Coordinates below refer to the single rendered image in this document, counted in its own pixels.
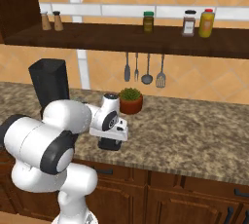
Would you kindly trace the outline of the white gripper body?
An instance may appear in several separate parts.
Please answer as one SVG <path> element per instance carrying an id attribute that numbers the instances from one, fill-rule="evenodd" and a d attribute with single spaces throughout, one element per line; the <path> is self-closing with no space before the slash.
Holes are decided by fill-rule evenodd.
<path id="1" fill-rule="evenodd" d="M 128 128 L 121 130 L 119 127 L 113 127 L 108 131 L 100 131 L 94 128 L 89 129 L 89 134 L 99 137 L 105 137 L 109 139 L 116 139 L 120 141 L 127 141 L 128 139 Z"/>

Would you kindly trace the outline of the dark wooden drawer front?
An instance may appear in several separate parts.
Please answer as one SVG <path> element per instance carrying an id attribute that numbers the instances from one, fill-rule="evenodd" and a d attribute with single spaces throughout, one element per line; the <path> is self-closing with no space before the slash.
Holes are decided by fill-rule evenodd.
<path id="1" fill-rule="evenodd" d="M 110 180 L 115 182 L 122 182 L 125 184 L 145 186 L 147 182 L 148 172 L 140 168 L 127 168 L 117 165 L 109 165 L 97 162 L 84 161 L 74 159 L 74 163 L 85 165 L 90 168 L 108 169 L 113 170 L 113 174 L 98 173 L 98 178 L 101 180 Z"/>
<path id="2" fill-rule="evenodd" d="M 165 172 L 150 171 L 148 173 L 149 185 L 157 189 L 177 189 L 185 192 L 194 192 L 223 197 L 249 204 L 249 198 L 238 197 L 234 194 L 237 188 L 241 193 L 249 193 L 249 186 L 215 181 L 210 179 L 195 178 Z"/>

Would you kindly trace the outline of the green plant in terracotta pot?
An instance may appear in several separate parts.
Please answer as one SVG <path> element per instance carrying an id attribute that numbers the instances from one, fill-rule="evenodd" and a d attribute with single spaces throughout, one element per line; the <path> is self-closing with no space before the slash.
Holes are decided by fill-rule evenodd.
<path id="1" fill-rule="evenodd" d="M 125 88 L 119 93 L 120 111 L 126 115 L 137 114 L 143 105 L 143 95 L 134 88 Z"/>

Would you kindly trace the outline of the dark wooden cupboard door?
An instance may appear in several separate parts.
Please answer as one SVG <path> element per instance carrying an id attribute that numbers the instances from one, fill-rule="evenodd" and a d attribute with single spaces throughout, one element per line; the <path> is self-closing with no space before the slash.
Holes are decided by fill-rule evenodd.
<path id="1" fill-rule="evenodd" d="M 228 207 L 235 224 L 239 203 L 173 190 L 148 189 L 146 224 L 224 224 Z"/>
<path id="2" fill-rule="evenodd" d="M 0 148 L 0 211 L 53 221 L 59 214 L 57 193 L 30 193 L 11 179 L 15 160 Z"/>
<path id="3" fill-rule="evenodd" d="M 244 205 L 242 214 L 242 224 L 249 224 L 249 205 Z"/>
<path id="4" fill-rule="evenodd" d="M 99 224 L 145 224 L 145 186 L 99 180 L 86 202 Z"/>

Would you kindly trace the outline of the grey hanging spatula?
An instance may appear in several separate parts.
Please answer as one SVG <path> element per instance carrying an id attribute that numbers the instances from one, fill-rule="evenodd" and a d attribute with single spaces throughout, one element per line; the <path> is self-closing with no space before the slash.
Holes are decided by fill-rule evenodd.
<path id="1" fill-rule="evenodd" d="M 126 58 L 126 64 L 124 67 L 124 80 L 126 82 L 129 82 L 129 80 L 130 80 L 130 66 L 128 63 L 128 52 L 125 53 L 125 58 Z"/>

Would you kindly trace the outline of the grey hanging ladle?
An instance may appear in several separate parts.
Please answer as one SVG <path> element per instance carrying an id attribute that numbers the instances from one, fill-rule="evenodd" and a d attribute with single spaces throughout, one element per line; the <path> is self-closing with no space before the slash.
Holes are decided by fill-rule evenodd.
<path id="1" fill-rule="evenodd" d="M 141 77 L 141 82 L 145 85 L 149 85 L 153 82 L 153 76 L 150 74 L 150 57 L 147 56 L 147 70 L 148 72 Z"/>

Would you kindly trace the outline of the grey hanging fork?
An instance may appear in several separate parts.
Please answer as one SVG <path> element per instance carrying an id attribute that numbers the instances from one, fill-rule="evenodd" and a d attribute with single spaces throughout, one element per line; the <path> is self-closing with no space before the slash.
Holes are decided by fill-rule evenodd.
<path id="1" fill-rule="evenodd" d="M 138 53 L 135 53 L 135 70 L 134 70 L 134 80 L 138 81 L 139 70 L 138 70 Z"/>

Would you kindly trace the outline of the grey hanging slotted turner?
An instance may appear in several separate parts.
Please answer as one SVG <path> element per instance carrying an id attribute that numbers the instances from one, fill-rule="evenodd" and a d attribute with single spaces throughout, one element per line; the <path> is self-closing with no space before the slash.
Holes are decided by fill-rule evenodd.
<path id="1" fill-rule="evenodd" d="M 164 63 L 164 56 L 161 56 L 161 62 Z M 157 75 L 156 87 L 164 88 L 165 87 L 166 76 L 163 73 L 163 64 L 160 65 L 160 73 Z"/>

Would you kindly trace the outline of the green-lidded spice jar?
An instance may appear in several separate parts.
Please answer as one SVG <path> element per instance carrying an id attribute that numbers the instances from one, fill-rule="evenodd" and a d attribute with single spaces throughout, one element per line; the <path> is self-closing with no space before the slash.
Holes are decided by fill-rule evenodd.
<path id="1" fill-rule="evenodd" d="M 146 11 L 143 15 L 143 30 L 145 33 L 152 33 L 154 29 L 154 13 Z"/>

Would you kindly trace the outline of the wooden shaker with dark cap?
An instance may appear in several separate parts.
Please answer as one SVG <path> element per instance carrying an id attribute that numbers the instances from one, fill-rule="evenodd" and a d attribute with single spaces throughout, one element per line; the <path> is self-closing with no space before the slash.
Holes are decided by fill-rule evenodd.
<path id="1" fill-rule="evenodd" d="M 63 30 L 63 24 L 60 18 L 60 12 L 59 11 L 53 11 L 54 15 L 54 29 L 56 31 L 62 31 Z"/>
<path id="2" fill-rule="evenodd" d="M 47 12 L 41 13 L 41 19 L 42 19 L 42 28 L 44 30 L 51 30 L 52 27 L 51 27 Z"/>

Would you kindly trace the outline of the black-lidded brown spice jar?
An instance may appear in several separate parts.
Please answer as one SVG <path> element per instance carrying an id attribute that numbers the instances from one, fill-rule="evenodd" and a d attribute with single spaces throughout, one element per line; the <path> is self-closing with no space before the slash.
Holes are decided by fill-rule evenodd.
<path id="1" fill-rule="evenodd" d="M 196 11 L 187 10 L 184 14 L 182 35 L 192 37 L 195 35 Z"/>

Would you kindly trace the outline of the yellow bottle with red cap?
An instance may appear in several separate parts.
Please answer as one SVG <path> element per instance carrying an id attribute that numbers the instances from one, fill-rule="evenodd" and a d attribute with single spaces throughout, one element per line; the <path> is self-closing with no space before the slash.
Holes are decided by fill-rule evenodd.
<path id="1" fill-rule="evenodd" d="M 212 9 L 205 9 L 200 16 L 198 35 L 201 38 L 208 38 L 211 35 L 215 13 Z"/>

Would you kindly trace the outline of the dark wooden wall shelf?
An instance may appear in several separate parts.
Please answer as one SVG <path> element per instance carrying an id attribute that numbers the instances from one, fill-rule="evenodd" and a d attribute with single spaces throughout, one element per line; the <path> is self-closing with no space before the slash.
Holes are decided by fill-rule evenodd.
<path id="1" fill-rule="evenodd" d="M 249 29 L 215 28 L 208 38 L 184 37 L 177 26 L 155 26 L 145 33 L 140 25 L 66 23 L 62 31 L 44 31 L 39 25 L 8 37 L 7 45 L 210 56 L 249 59 Z"/>

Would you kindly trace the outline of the dark wooden wall cupboard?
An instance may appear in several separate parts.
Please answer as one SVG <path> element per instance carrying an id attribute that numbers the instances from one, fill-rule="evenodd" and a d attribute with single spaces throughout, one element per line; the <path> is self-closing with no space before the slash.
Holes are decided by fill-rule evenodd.
<path id="1" fill-rule="evenodd" d="M 9 37 L 41 23 L 38 0 L 0 0 L 0 33 Z"/>

